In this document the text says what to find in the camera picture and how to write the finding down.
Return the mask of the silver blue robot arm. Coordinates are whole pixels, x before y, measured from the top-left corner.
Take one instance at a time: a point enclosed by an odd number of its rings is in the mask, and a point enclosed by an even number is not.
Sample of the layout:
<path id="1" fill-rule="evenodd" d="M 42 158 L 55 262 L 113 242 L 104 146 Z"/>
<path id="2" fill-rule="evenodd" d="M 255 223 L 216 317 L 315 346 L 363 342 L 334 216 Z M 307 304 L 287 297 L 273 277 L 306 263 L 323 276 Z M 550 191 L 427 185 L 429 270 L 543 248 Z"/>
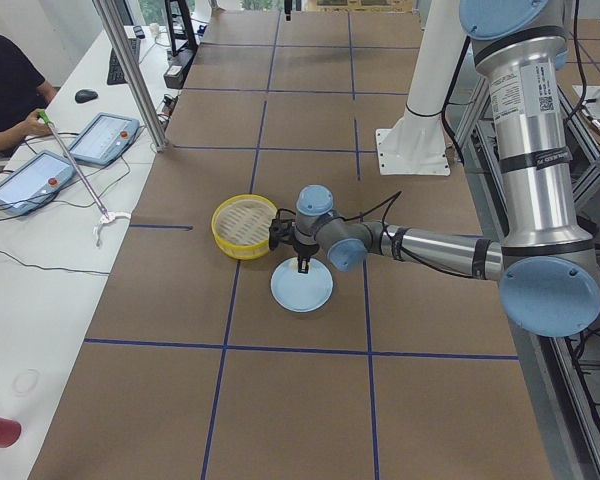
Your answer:
<path id="1" fill-rule="evenodd" d="M 385 175 L 443 174 L 441 123 L 466 53 L 488 86 L 509 231 L 503 241 L 384 221 L 348 223 L 323 186 L 304 188 L 290 242 L 301 269 L 323 251 L 339 270 L 369 254 L 494 280 L 507 317 L 546 337 L 583 331 L 600 313 L 592 236 L 576 220 L 556 71 L 567 51 L 566 1 L 435 1 L 404 115 L 376 133 Z"/>

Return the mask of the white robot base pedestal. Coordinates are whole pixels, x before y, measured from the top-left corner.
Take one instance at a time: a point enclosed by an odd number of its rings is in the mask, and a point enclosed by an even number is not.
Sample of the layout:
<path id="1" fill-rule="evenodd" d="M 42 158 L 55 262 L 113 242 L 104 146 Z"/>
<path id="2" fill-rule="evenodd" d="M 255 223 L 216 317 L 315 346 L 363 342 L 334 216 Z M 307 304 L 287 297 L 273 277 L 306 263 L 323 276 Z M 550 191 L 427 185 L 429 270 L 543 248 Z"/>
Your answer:
<path id="1" fill-rule="evenodd" d="M 382 175 L 448 176 L 443 110 L 466 55 L 458 1 L 433 1 L 405 110 L 390 129 L 376 131 Z"/>

